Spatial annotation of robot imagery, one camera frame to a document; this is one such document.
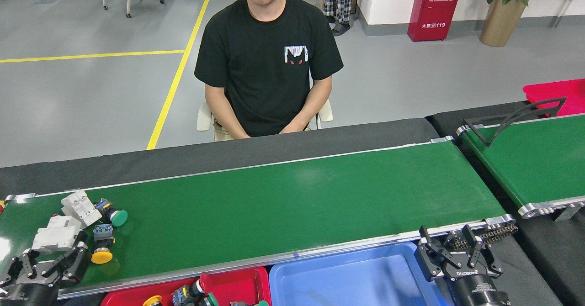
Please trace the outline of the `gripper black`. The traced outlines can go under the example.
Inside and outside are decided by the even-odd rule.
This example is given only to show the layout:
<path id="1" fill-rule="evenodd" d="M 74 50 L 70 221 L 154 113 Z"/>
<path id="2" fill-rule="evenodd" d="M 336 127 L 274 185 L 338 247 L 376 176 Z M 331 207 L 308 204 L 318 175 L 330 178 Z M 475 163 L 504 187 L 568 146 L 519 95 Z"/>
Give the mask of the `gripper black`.
<path id="1" fill-rule="evenodd" d="M 477 235 L 470 225 L 465 225 L 459 250 L 467 256 L 458 269 L 453 254 L 428 233 L 426 226 L 419 229 L 420 240 L 417 244 L 415 258 L 426 281 L 433 281 L 441 271 L 456 306 L 509 306 L 511 304 L 505 291 L 497 290 L 493 278 L 502 273 L 499 258 L 493 254 L 491 246 L 499 241 L 501 229 Z"/>
<path id="2" fill-rule="evenodd" d="M 24 250 L 21 256 L 12 257 L 1 272 L 0 302 L 2 306 L 52 306 L 57 300 L 59 286 L 56 284 L 77 284 L 82 281 L 90 263 L 90 251 L 86 245 L 84 231 L 74 246 L 55 260 L 40 263 L 40 277 L 44 284 L 21 283 L 15 285 L 21 272 L 32 276 L 32 250 Z"/>

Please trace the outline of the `person's left hand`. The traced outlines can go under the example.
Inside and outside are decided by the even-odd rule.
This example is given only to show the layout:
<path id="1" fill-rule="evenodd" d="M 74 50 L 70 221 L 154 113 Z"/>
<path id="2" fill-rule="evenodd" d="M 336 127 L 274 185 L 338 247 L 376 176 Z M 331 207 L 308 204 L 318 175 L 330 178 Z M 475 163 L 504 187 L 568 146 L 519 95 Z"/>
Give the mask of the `person's left hand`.
<path id="1" fill-rule="evenodd" d="M 307 129 L 307 125 L 308 121 L 293 119 L 280 131 L 280 134 L 305 131 L 305 129 Z"/>

